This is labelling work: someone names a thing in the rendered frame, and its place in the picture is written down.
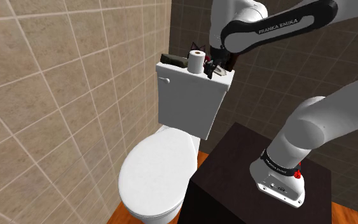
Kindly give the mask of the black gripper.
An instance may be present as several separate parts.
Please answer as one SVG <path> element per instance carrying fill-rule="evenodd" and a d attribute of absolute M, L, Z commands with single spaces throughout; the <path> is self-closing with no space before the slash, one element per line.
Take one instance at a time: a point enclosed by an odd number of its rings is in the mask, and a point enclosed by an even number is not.
<path fill-rule="evenodd" d="M 220 67 L 225 67 L 227 61 L 230 59 L 230 52 L 226 49 L 212 48 L 211 59 L 212 60 L 206 61 L 204 64 L 204 73 L 210 80 L 212 79 L 213 72 L 221 74 L 222 70 Z"/>

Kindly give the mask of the white toilet paper roll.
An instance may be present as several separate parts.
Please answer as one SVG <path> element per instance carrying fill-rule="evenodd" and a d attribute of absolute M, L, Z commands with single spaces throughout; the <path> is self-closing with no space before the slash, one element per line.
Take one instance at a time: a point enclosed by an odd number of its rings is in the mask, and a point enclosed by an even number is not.
<path fill-rule="evenodd" d="M 201 50 L 191 50 L 188 57 L 188 67 L 187 70 L 189 73 L 201 74 L 203 73 L 203 63 L 205 61 L 205 52 Z"/>

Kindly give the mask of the dark cat figure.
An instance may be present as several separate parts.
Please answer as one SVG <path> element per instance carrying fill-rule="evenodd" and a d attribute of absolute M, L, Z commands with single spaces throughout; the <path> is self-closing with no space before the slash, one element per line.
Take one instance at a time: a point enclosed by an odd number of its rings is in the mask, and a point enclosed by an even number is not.
<path fill-rule="evenodd" d="M 192 42 L 190 50 L 199 50 L 205 53 L 205 61 L 210 61 L 210 57 L 207 55 L 206 45 L 198 46 L 195 42 Z"/>

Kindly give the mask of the dark green box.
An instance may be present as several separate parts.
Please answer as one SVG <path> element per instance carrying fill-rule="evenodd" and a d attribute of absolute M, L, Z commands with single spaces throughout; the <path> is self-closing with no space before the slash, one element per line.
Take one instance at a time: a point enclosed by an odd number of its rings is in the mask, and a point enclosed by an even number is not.
<path fill-rule="evenodd" d="M 166 53 L 161 54 L 160 62 L 164 64 L 170 64 L 173 66 L 181 67 L 181 68 L 187 68 L 188 66 L 187 58 L 180 57 L 177 55 L 166 54 Z"/>

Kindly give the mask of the dark robot stand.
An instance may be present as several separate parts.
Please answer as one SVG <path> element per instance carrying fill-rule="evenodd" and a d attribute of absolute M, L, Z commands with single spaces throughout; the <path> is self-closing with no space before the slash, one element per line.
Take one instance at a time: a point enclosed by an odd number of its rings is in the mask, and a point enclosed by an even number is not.
<path fill-rule="evenodd" d="M 249 166 L 270 142 L 234 123 L 191 177 L 177 224 L 332 224 L 331 171 L 307 158 L 301 207 L 258 190 Z"/>

